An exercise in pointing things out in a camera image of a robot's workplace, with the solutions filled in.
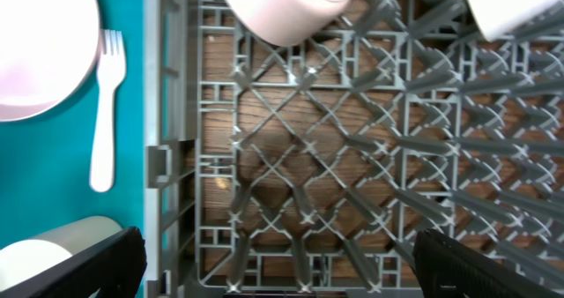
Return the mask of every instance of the white cup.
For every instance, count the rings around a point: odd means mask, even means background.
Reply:
[[[226,0],[258,37],[287,47],[329,24],[351,0]]]
[[[0,250],[0,292],[121,230],[114,220],[92,216],[8,245]]]
[[[468,0],[479,30],[494,41],[548,10],[559,0]]]

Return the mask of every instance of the teal surface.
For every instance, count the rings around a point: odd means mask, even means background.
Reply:
[[[91,215],[143,226],[143,0],[98,0],[102,27],[120,30],[127,76],[116,95],[115,185],[88,185],[98,86],[29,120],[0,123],[0,248]]]

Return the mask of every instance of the white plate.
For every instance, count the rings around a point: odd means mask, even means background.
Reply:
[[[0,24],[0,121],[54,107],[94,65],[96,0],[0,0]]]

